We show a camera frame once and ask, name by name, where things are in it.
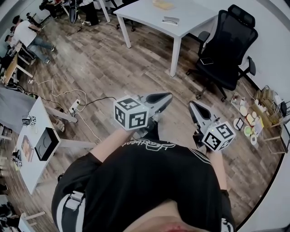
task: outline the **electrical cable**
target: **electrical cable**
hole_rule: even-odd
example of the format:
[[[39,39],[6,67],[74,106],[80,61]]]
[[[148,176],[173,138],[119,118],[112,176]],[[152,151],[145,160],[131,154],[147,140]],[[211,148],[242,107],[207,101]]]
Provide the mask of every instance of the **electrical cable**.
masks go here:
[[[82,30],[82,22],[81,22],[81,26],[80,26],[80,28],[77,29],[75,32],[67,33],[67,37],[68,37],[68,36],[71,36],[71,35],[73,35],[73,34],[76,34],[76,33],[78,33],[78,32],[81,31],[81,30]]]
[[[94,103],[94,102],[96,102],[96,101],[103,100],[103,99],[106,99],[106,98],[113,98],[113,99],[116,101],[116,99],[115,99],[114,97],[103,97],[103,98],[101,98],[101,99],[96,99],[96,100],[94,100],[94,101],[92,101],[92,102],[89,102],[89,103],[86,104],[86,105],[83,105],[83,104],[79,104],[79,105],[80,105],[80,106],[87,106],[87,105],[90,105],[91,103]]]
[[[102,140],[98,137],[98,136],[96,136],[95,135],[95,133],[92,131],[92,129],[89,127],[89,125],[85,122],[85,120],[82,118],[82,116],[79,114],[79,113],[75,113],[75,115],[76,114],[78,114],[80,117],[81,117],[81,119],[83,120],[83,122],[87,125],[87,127],[91,130],[91,132],[92,132],[92,134],[101,142]]]
[[[44,82],[41,82],[41,83],[38,83],[37,81],[31,80],[31,83],[33,83],[33,82],[37,83],[38,85],[44,84],[44,83],[46,83],[46,82],[52,82],[52,84],[53,84],[53,81],[52,81],[52,80],[47,80],[47,81],[44,81]],[[78,110],[78,109],[76,109],[76,110],[79,111],[79,112],[82,112],[82,111],[85,109],[85,107],[87,106],[87,94],[86,94],[83,90],[80,90],[80,89],[74,89],[74,90],[66,91],[66,92],[64,92],[64,93],[60,93],[60,94],[58,94],[58,95],[54,95],[54,94],[53,94],[53,90],[54,90],[54,88],[52,87],[51,95],[54,96],[54,97],[58,97],[58,96],[64,95],[64,94],[66,94],[66,93],[68,93],[68,92],[81,91],[81,92],[83,92],[83,93],[85,94],[85,97],[86,97],[86,105],[85,105],[81,110]]]
[[[248,89],[247,89],[246,86],[244,85],[244,82],[242,81],[242,79],[240,79],[240,81],[241,81],[241,83],[243,84],[243,86],[244,86],[246,92],[249,94],[249,96],[250,96],[253,100],[255,100],[255,98],[253,98],[253,96],[249,93]]]
[[[52,102],[52,103],[55,103],[55,104],[59,104],[59,106],[64,110],[64,107],[63,107],[60,103],[58,103],[58,102],[55,102],[55,101],[51,101],[51,100],[45,99],[44,97],[41,97],[41,96],[37,95],[35,92],[29,92],[29,91],[25,90],[24,88],[23,88],[23,90],[24,90],[25,93],[28,93],[28,94],[34,94],[34,95],[40,97],[41,99],[43,99],[43,100],[45,100],[45,101]]]

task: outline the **headrest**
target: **headrest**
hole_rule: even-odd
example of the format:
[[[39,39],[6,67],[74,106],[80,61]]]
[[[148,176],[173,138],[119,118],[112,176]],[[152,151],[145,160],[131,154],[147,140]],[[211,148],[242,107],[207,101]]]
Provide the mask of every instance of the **headrest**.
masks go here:
[[[228,12],[235,15],[235,18],[239,19],[242,23],[248,25],[249,27],[255,27],[256,21],[254,16],[250,15],[248,12],[244,11],[237,5],[231,5],[228,8]]]

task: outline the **chair backrest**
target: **chair backrest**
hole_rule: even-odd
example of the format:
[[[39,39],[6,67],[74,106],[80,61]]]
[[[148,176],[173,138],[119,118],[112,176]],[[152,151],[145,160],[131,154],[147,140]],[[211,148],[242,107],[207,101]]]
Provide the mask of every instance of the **chair backrest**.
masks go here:
[[[219,11],[216,33],[207,45],[211,56],[240,65],[246,51],[258,38],[255,23],[252,15],[236,5],[231,5],[228,11]]]

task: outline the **sneaker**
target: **sneaker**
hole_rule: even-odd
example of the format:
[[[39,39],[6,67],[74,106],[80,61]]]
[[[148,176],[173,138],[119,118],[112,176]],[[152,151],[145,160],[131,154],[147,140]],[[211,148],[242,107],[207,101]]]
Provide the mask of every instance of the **sneaker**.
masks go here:
[[[35,61],[36,61],[36,59],[34,58],[34,59],[31,61],[30,65],[33,65],[33,64],[35,63]]]
[[[54,124],[59,131],[64,132],[64,123],[60,121],[59,119],[56,120],[56,123]]]
[[[92,24],[91,24],[91,22],[83,21],[83,22],[82,22],[82,25],[91,26]]]

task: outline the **shoe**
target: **shoe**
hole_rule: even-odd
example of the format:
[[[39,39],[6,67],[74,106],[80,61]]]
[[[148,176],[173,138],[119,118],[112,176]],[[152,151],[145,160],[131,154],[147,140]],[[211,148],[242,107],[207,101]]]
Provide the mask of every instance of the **shoe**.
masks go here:
[[[54,124],[57,129],[59,129],[61,132],[64,132],[64,123],[60,121],[59,119],[56,120],[56,123]]]
[[[92,24],[91,24],[91,22],[83,21],[83,22],[82,22],[82,25],[91,26]]]
[[[33,64],[35,63],[35,61],[36,61],[36,59],[34,58],[34,59],[31,61],[30,65],[33,65]]]
[[[153,121],[155,121],[155,122],[159,122],[159,120],[160,120],[160,114],[159,114],[159,113],[155,114],[155,115],[152,117],[152,119],[153,119]]]

